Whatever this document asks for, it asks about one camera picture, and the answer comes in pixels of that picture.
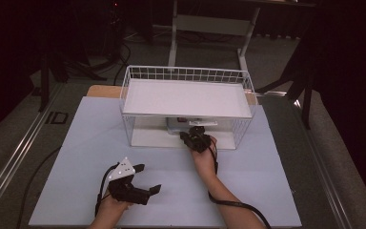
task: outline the wire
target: wire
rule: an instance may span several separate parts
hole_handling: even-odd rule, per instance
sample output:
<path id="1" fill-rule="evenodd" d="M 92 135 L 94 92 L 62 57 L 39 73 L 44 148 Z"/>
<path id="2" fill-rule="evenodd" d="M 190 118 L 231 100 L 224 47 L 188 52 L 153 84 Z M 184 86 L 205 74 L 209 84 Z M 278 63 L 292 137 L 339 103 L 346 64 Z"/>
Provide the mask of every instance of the wire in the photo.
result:
<path id="1" fill-rule="evenodd" d="M 103 70 L 102 72 L 99 72 L 99 73 L 97 73 L 97 74 L 106 73 L 106 72 L 108 72 L 108 71 L 110 71 L 110 70 L 114 69 L 114 68 L 115 68 L 115 66 L 117 66 L 117 64 L 113 64 L 113 65 L 111 65 L 110 67 L 108 67 L 106 70 Z"/>
<path id="2" fill-rule="evenodd" d="M 106 71 L 114 68 L 114 66 L 118 60 L 118 58 L 117 58 L 118 56 L 115 54 L 115 53 L 117 53 L 117 48 L 118 48 L 117 42 L 119 41 L 119 39 L 117 39 L 117 35 L 119 33 L 122 33 L 122 31 L 123 31 L 123 25 L 121 25 L 122 20 L 118 16 L 118 13 L 116 12 L 115 1 L 113 1 L 111 9 L 107 9 L 107 7 L 106 7 L 104 10 L 109 10 L 109 15 L 106 16 L 106 24 L 108 24 L 108 25 L 107 25 L 107 28 L 106 28 L 106 31 L 104 34 L 103 45 L 101 47 L 100 55 L 104 54 L 104 50 L 107 48 L 107 46 L 108 46 L 107 44 L 110 43 L 111 40 L 113 40 L 114 43 L 113 43 L 112 50 L 109 53 L 108 60 L 106 60 L 105 62 L 96 64 L 93 66 L 84 65 L 81 63 L 81 65 L 85 69 L 87 69 L 88 71 L 92 71 L 94 73 L 108 68 L 108 69 L 104 70 L 103 72 L 101 72 L 101 73 L 105 73 Z M 76 20 L 79 21 L 77 13 L 75 13 L 75 15 L 76 15 Z"/>
<path id="3" fill-rule="evenodd" d="M 198 133 L 195 132 L 197 134 L 197 136 L 201 139 L 201 141 L 203 141 L 204 144 L 207 144 L 206 140 L 203 138 L 203 136 Z M 213 164 L 214 164 L 214 168 L 215 168 L 215 174 L 217 174 L 218 172 L 218 162 L 216 161 L 217 159 L 217 149 L 216 149 L 216 144 L 215 142 L 210 138 L 211 142 L 214 145 L 214 151 L 211 149 L 210 146 L 208 146 L 208 149 L 210 150 L 210 154 L 213 156 Z M 255 214 L 257 214 L 260 219 L 263 221 L 264 225 L 266 226 L 267 229 L 271 229 L 272 227 L 270 226 L 269 222 L 266 220 L 266 218 L 263 216 L 263 214 L 257 210 L 255 207 L 253 207 L 250 204 L 247 203 L 243 203 L 243 202 L 235 202 L 235 201 L 227 201 L 227 200 L 218 200 L 215 199 L 210 192 L 208 192 L 209 195 L 209 199 L 211 202 L 219 204 L 219 205 L 226 205 L 226 206 L 233 206 L 233 207 L 241 207 L 241 208 L 245 208 L 248 210 L 253 211 Z"/>
<path id="4" fill-rule="evenodd" d="M 97 212 L 99 211 L 99 207 L 100 207 L 100 203 L 102 202 L 103 199 L 105 199 L 106 197 L 108 197 L 109 195 L 105 195 L 103 197 L 103 188 L 105 186 L 105 181 L 106 181 L 106 177 L 108 176 L 109 172 L 115 168 L 117 168 L 117 166 L 120 163 L 118 162 L 117 164 L 111 166 L 105 173 L 105 175 L 102 178 L 102 183 L 100 184 L 100 190 L 99 190 L 99 194 L 97 195 L 97 200 L 96 200 L 96 206 L 94 207 L 94 216 L 96 217 Z"/>
<path id="5" fill-rule="evenodd" d="M 132 54 L 132 51 L 130 49 L 130 47 L 128 47 L 126 44 L 122 43 L 121 44 L 122 46 L 124 46 L 127 51 L 128 51 L 128 55 L 127 55 L 127 58 L 124 59 L 124 57 L 122 55 L 120 55 L 120 60 L 123 62 L 123 65 L 121 65 L 120 69 L 118 69 L 117 73 L 115 74 L 114 76 L 114 81 L 112 82 L 113 86 L 115 86 L 115 81 L 117 80 L 118 78 L 118 75 L 120 75 L 121 71 L 123 70 L 124 67 L 128 67 L 129 66 L 129 59 L 130 59 L 130 56 Z"/>
<path id="6" fill-rule="evenodd" d="M 22 223 L 22 217 L 23 217 L 23 212 L 25 210 L 25 204 L 26 204 L 26 198 L 28 196 L 28 192 L 29 192 L 29 189 L 31 187 L 31 183 L 35 177 L 35 175 L 37 174 L 37 172 L 40 170 L 41 166 L 43 166 L 43 164 L 50 158 L 52 157 L 53 155 L 55 155 L 55 153 L 57 153 L 59 150 L 61 149 L 61 146 L 58 147 L 57 149 L 55 149 L 54 151 L 52 151 L 49 155 L 46 156 L 46 158 L 44 158 L 43 161 L 41 161 L 41 163 L 38 165 L 38 167 L 34 170 L 34 173 L 31 175 L 31 178 L 28 182 L 28 186 L 26 187 L 26 190 L 25 190 L 25 193 L 23 195 L 23 198 L 22 198 L 22 205 L 21 205 L 21 208 L 20 208 L 20 212 L 19 212 L 19 217 L 17 219 L 17 225 L 16 225 L 16 228 L 20 228 L 20 224 Z"/>

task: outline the gray carpet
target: gray carpet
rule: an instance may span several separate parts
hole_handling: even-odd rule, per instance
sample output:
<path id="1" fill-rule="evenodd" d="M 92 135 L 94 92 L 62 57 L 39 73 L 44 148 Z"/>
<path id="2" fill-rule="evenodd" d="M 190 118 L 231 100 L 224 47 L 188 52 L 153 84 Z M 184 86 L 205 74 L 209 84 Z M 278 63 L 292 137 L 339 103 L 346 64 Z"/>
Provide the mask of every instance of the gray carpet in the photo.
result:
<path id="1" fill-rule="evenodd" d="M 170 37 L 159 35 L 153 45 L 131 37 L 126 44 L 131 49 L 129 64 L 166 66 L 168 64 Z M 195 44 L 180 39 L 177 49 L 177 66 L 238 69 L 233 46 L 241 45 L 240 38 L 225 43 Z M 248 68 L 256 88 L 276 80 L 281 75 L 297 41 L 291 39 L 271 40 L 256 37 L 246 54 Z M 44 124 L 33 141 L 10 185 L 0 199 L 0 228 L 15 228 L 21 207 L 21 198 L 27 182 L 38 164 L 52 150 L 62 144 L 71 125 L 79 101 L 92 84 L 112 84 L 115 66 L 102 76 L 108 81 L 92 81 L 73 75 L 68 84 L 58 84 L 58 95 L 49 112 L 68 114 L 65 124 Z M 33 77 L 38 82 L 38 73 Z M 286 91 L 288 84 L 277 88 Z M 352 228 L 366 228 L 366 189 L 356 172 L 353 162 L 338 135 L 334 124 L 314 94 L 310 132 L 299 125 L 299 115 L 294 105 L 285 97 L 265 95 L 260 98 L 264 106 L 290 186 L 294 191 L 295 204 L 303 226 L 301 228 L 341 228 L 337 225 L 328 194 L 315 167 L 315 150 L 328 168 Z M 23 135 L 37 116 L 39 98 L 28 96 L 0 124 L 0 171 L 19 144 Z M 21 228 L 29 228 L 28 221 L 38 196 L 44 187 L 55 156 L 41 168 L 31 184 Z"/>

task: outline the white wire basket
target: white wire basket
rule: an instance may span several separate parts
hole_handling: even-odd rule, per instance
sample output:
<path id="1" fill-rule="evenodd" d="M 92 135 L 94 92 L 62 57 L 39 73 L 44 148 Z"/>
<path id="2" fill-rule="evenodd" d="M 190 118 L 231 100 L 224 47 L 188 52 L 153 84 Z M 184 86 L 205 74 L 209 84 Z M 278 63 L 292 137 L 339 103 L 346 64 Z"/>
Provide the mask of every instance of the white wire basket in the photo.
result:
<path id="1" fill-rule="evenodd" d="M 145 147 L 186 147 L 170 121 L 185 118 L 234 150 L 258 104 L 248 72 L 204 68 L 129 66 L 120 98 L 130 144 Z"/>

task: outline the metal stand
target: metal stand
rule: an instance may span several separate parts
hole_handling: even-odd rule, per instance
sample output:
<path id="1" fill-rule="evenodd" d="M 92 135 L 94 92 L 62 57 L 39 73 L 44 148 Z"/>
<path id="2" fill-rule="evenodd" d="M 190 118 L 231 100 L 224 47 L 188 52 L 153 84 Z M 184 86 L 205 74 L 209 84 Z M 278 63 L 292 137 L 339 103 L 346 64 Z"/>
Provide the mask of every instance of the metal stand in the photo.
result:
<path id="1" fill-rule="evenodd" d="M 301 96 L 302 92 L 304 91 L 304 102 L 302 104 L 301 118 L 305 127 L 308 130 L 310 130 L 311 127 L 309 124 L 309 112 L 311 110 L 311 98 L 312 98 L 312 87 L 314 83 L 314 76 L 315 71 L 309 71 L 307 73 L 298 72 L 293 73 L 291 75 L 283 74 L 275 82 L 266 85 L 263 88 L 256 89 L 255 91 L 259 94 L 264 94 L 267 91 L 270 91 L 282 84 L 285 84 L 289 81 L 294 81 L 285 96 L 289 100 L 295 101 Z"/>
<path id="2" fill-rule="evenodd" d="M 229 35 L 243 35 L 245 37 L 245 42 L 243 47 L 237 50 L 237 56 L 239 60 L 240 69 L 243 71 L 247 71 L 248 66 L 246 64 L 245 53 L 251 41 L 252 34 L 254 32 L 254 26 L 259 12 L 260 8 L 254 9 L 251 21 L 179 15 L 177 13 L 177 0 L 174 0 L 173 21 L 172 21 L 172 44 L 169 53 L 168 66 L 174 67 L 176 63 L 177 30 L 203 31 L 203 32 L 214 32 Z"/>
<path id="3" fill-rule="evenodd" d="M 78 62 L 69 59 L 66 55 L 54 52 L 50 48 L 47 34 L 42 36 L 42 56 L 41 56 L 41 104 L 39 112 L 42 112 L 50 101 L 50 71 L 58 82 L 67 82 L 69 76 L 64 67 L 64 61 L 67 61 L 75 70 L 86 75 L 93 80 L 107 80 L 107 78 L 91 72 Z"/>

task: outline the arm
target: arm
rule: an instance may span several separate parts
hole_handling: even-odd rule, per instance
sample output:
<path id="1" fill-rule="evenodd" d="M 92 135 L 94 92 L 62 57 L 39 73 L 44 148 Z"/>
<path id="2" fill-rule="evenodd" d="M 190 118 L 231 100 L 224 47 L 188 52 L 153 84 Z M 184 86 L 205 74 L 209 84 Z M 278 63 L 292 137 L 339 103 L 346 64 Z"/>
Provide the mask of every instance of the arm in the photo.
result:
<path id="1" fill-rule="evenodd" d="M 239 202 L 240 200 L 221 182 L 214 171 L 214 159 L 210 150 L 203 153 L 191 151 L 195 169 L 203 180 L 210 194 L 218 200 Z M 251 210 L 241 207 L 217 205 L 218 211 L 228 228 L 264 228 L 263 223 Z"/>
<path id="2" fill-rule="evenodd" d="M 89 229 L 112 229 L 115 224 L 120 220 L 124 211 L 131 206 L 131 203 L 124 201 L 117 201 L 108 196 L 109 191 L 106 192 L 106 198 L 102 199 L 102 202 L 97 212 L 97 216 L 89 226 Z"/>

